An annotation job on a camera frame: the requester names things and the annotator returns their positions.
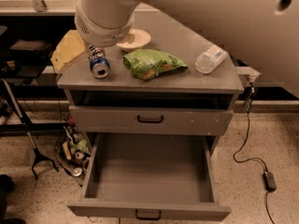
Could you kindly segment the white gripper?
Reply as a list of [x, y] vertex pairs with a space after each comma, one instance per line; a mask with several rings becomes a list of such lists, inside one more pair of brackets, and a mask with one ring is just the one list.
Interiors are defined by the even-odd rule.
[[119, 42], [132, 44], [135, 35], [129, 32], [134, 23], [134, 9], [135, 5], [127, 6], [109, 0], [78, 0], [75, 14], [77, 30], [69, 30], [64, 35], [50, 58], [55, 70], [62, 72], [84, 53], [84, 41], [101, 48]]

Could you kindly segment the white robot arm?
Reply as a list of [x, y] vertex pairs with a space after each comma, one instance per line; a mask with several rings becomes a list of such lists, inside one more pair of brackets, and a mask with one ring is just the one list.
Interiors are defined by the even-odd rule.
[[121, 41], [141, 3], [162, 11], [299, 97], [299, 0], [77, 0], [74, 23], [97, 47]]

